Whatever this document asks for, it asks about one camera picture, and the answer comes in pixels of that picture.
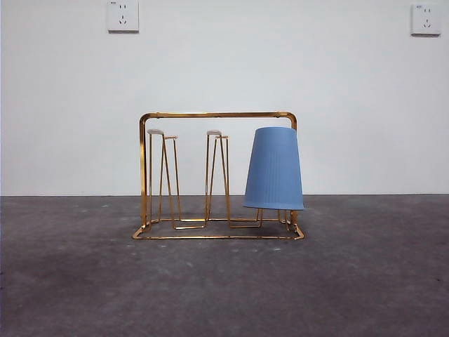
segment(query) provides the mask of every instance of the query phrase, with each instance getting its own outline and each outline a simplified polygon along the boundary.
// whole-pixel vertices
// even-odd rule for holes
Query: gray concrete floor
[[[449,336],[449,195],[305,203],[302,241],[135,241],[137,197],[4,197],[2,336]]]

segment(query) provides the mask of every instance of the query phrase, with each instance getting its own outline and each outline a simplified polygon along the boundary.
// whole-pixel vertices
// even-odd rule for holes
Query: blue plastic cup
[[[256,130],[243,205],[304,209],[296,130],[275,126]]]

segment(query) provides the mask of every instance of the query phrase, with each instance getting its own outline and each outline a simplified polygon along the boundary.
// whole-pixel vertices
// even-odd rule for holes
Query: electrical outlet
[[[109,0],[107,29],[109,32],[139,32],[138,0]]]
[[[412,5],[412,35],[433,36],[441,34],[441,12],[438,5]]]

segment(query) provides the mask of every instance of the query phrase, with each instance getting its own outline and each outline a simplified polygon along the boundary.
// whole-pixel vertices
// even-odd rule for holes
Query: wall
[[[242,110],[296,113],[304,193],[448,193],[441,3],[432,39],[405,0],[140,0],[140,33],[115,35],[105,0],[3,0],[2,194],[139,194],[142,114]],[[182,193],[212,127],[244,192],[255,126],[219,122],[155,124],[180,134]]]
[[[2,40],[2,38],[1,38],[1,27],[2,27],[2,24],[1,24],[1,8],[2,8],[3,6],[1,5],[1,0],[0,0],[0,79],[2,78],[2,75],[1,75],[1,70],[3,69],[3,63],[2,63],[2,61],[1,61],[1,59],[3,58],[3,54],[2,54],[2,52],[1,52],[1,45],[3,44],[3,42],[1,41]],[[1,95],[0,95],[0,172],[1,172],[1,148],[2,148],[2,146],[1,146],[1,139],[2,139],[2,137],[1,137]],[[1,189],[1,175],[0,175],[0,191],[2,191],[2,189]]]

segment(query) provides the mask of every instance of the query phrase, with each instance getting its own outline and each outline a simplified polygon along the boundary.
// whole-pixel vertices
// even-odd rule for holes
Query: gold wire frame
[[[207,155],[206,155],[206,193],[205,193],[205,206],[203,218],[183,218],[180,205],[180,191],[179,181],[177,173],[177,152],[176,152],[176,136],[165,136],[161,131],[148,130],[149,134],[149,163],[147,163],[147,142],[145,136],[145,125],[148,119],[160,119],[160,118],[287,118],[291,122],[291,128],[297,128],[296,117],[291,112],[195,112],[195,113],[177,113],[177,112],[150,112],[144,114],[139,121],[139,140],[140,140],[140,178],[141,178],[141,197],[140,197],[140,219],[141,226],[135,231],[133,239],[304,239],[304,233],[301,231],[297,224],[297,211],[284,211],[278,210],[277,218],[263,218],[263,209],[258,209],[255,218],[232,218],[230,214],[230,196],[229,196],[229,154],[228,154],[228,137],[220,135],[215,136],[214,152],[213,152],[213,165],[215,165],[215,151],[217,147],[217,141],[220,141],[220,150],[222,157],[222,170],[224,178],[224,190],[227,203],[227,217],[226,218],[210,218],[210,203],[212,197],[212,184],[213,184],[213,170],[211,173],[210,189],[208,193],[208,156],[209,156],[209,136],[207,135]],[[161,135],[162,148],[161,148],[161,171],[159,182],[159,212],[157,219],[152,218],[152,136]],[[167,144],[166,140],[173,140],[173,151],[175,159],[175,175],[176,175],[176,188],[177,188],[177,206],[178,215],[175,219],[174,206],[172,200],[170,177],[168,175],[168,158],[167,158]],[[223,140],[226,141],[226,160],[224,154]],[[166,179],[168,186],[168,198],[170,202],[171,218],[161,218],[161,203],[162,203],[162,180],[163,171],[166,171]],[[149,177],[147,175],[147,166],[149,166]],[[182,235],[182,236],[144,236],[142,234],[150,232],[152,225],[155,223],[171,222],[174,230],[187,230],[187,229],[199,229],[205,228],[208,222],[220,222],[226,221],[230,228],[249,228],[249,227],[262,227],[264,221],[278,222],[285,225],[287,232],[292,232],[294,236],[264,236],[264,235]],[[175,221],[181,223],[203,223],[203,225],[194,226],[176,226]],[[257,225],[232,225],[232,223],[257,223]]]

